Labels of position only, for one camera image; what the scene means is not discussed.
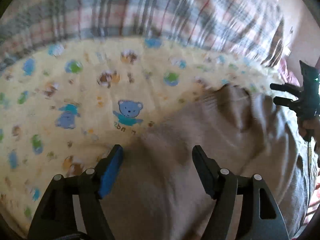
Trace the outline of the person's right hand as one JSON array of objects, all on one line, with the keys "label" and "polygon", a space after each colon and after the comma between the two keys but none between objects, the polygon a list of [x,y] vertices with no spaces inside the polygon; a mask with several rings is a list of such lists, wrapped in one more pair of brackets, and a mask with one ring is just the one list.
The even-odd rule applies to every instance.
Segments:
[{"label": "person's right hand", "polygon": [[309,120],[298,119],[298,131],[301,137],[306,135],[307,130],[313,131],[313,138],[315,140],[314,152],[319,155],[319,142],[320,142],[320,120],[319,116],[315,116]]}]

